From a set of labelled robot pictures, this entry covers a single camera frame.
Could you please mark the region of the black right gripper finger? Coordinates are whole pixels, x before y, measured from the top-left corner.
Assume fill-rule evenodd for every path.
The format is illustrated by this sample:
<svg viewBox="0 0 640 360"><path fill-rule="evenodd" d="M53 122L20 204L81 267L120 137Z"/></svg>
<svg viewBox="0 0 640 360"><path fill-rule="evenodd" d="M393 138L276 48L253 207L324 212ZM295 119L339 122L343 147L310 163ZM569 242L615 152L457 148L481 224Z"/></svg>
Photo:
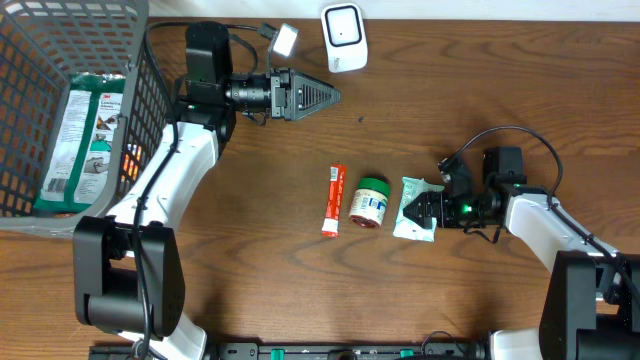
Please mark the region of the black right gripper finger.
<svg viewBox="0 0 640 360"><path fill-rule="evenodd" d="M405 207L405 210L430 210L439 207L441 204L441 193L439 191L424 191L418 194Z"/></svg>
<svg viewBox="0 0 640 360"><path fill-rule="evenodd" d="M437 226L440 211L433 208L409 208L403 209L403 215L423 229L431 229Z"/></svg>

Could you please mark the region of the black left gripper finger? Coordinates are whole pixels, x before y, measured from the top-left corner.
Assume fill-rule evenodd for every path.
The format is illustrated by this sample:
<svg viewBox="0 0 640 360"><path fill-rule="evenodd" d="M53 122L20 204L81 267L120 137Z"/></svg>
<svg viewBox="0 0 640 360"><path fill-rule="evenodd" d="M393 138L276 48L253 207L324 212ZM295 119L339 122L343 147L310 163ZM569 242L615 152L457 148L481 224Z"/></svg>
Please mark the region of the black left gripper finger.
<svg viewBox="0 0 640 360"><path fill-rule="evenodd" d="M294 120L299 121L320 110L336 105L339 102L340 95L333 95L319 100L313 100L310 97L297 98L294 108Z"/></svg>
<svg viewBox="0 0 640 360"><path fill-rule="evenodd" d="M292 71L292 96L295 100L340 100L341 93L333 85L301 71Z"/></svg>

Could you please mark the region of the pale green tissue pack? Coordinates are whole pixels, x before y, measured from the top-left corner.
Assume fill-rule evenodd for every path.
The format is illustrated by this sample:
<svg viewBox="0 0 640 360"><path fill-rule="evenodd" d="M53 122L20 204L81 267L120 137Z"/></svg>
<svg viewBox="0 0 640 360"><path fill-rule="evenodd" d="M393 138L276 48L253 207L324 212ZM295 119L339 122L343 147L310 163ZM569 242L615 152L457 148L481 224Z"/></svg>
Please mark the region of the pale green tissue pack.
<svg viewBox="0 0 640 360"><path fill-rule="evenodd" d="M396 216L393 236L416 241L433 242L435 237L436 225L432 218L428 218L427 228L422 228L414 221L408 219L404 214L404 208L409 205L417 196L426 191L441 192L444 187L442 185L433 185L425 182L423 179L411 177L403 177L403 190L401 200Z"/></svg>

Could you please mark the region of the green lid cream jar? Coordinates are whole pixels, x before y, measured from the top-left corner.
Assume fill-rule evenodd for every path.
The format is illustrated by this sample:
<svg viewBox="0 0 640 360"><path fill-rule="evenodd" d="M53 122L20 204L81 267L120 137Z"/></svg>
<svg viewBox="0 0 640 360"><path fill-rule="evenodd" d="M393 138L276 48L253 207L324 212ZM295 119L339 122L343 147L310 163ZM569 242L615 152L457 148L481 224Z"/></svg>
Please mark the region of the green lid cream jar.
<svg viewBox="0 0 640 360"><path fill-rule="evenodd" d="M382 225L388 199L390 185L378 178L363 177L359 180L349 211L349 220L368 229Z"/></svg>

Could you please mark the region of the red white tube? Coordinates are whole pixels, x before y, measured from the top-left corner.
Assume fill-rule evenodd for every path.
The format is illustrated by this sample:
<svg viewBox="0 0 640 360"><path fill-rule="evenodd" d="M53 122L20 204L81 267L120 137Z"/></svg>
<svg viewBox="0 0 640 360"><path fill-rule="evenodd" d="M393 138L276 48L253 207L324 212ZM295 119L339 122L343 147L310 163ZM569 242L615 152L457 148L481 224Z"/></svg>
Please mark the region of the red white tube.
<svg viewBox="0 0 640 360"><path fill-rule="evenodd" d="M338 236L346 172L347 168L342 164L332 164L330 167L328 203L321 229L323 236L332 238Z"/></svg>

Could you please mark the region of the orange small box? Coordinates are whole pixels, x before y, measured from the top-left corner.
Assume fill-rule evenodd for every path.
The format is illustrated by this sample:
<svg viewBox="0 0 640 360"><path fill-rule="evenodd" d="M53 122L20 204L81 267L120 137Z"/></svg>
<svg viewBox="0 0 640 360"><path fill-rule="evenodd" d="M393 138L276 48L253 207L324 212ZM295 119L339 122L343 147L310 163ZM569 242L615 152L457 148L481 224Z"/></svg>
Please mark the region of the orange small box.
<svg viewBox="0 0 640 360"><path fill-rule="evenodd" d="M122 166L122 181L135 182L139 174L139 162L141 160L142 150L139 145L128 144L125 151L125 158Z"/></svg>

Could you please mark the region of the green wipes package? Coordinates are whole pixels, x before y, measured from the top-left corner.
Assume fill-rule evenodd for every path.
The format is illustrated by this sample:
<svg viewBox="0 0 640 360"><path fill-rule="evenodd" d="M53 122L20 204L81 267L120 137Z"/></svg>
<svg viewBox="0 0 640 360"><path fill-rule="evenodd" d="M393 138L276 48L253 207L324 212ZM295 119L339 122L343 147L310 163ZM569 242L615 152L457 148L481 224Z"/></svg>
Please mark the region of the green wipes package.
<svg viewBox="0 0 640 360"><path fill-rule="evenodd" d="M80 74L70 91L35 208L79 213L103 192L124 98L121 75Z"/></svg>

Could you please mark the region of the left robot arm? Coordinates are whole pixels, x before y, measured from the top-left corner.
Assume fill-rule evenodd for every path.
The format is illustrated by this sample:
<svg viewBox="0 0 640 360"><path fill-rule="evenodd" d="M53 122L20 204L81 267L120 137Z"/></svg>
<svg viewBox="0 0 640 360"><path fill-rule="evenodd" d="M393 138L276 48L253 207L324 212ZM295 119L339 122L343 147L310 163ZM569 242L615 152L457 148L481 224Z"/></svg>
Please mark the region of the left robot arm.
<svg viewBox="0 0 640 360"><path fill-rule="evenodd" d="M187 72L162 87L162 140L126 196L73 233L79 322L132 344L134 359L208 359L208 336L184 311L186 285L176 227L205 174L230 141L238 116L256 125L298 121L337 104L334 86L284 67L233 69L235 25L184 26Z"/></svg>

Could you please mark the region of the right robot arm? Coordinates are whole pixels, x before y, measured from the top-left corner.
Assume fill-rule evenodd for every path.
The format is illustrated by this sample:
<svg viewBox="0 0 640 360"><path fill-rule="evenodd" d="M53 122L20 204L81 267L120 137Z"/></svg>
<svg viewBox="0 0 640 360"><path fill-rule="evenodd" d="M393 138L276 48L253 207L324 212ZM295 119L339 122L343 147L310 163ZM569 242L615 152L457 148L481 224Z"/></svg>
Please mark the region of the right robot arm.
<svg viewBox="0 0 640 360"><path fill-rule="evenodd" d="M450 188L419 193L403 208L405 218L424 229L506 231L531 249L551 278L538 326L496 331L467 344L425 342L420 358L638 358L638 256L589 234L550 191L528 184L518 147L485 150L485 189L478 194L461 159L445 159L439 168Z"/></svg>

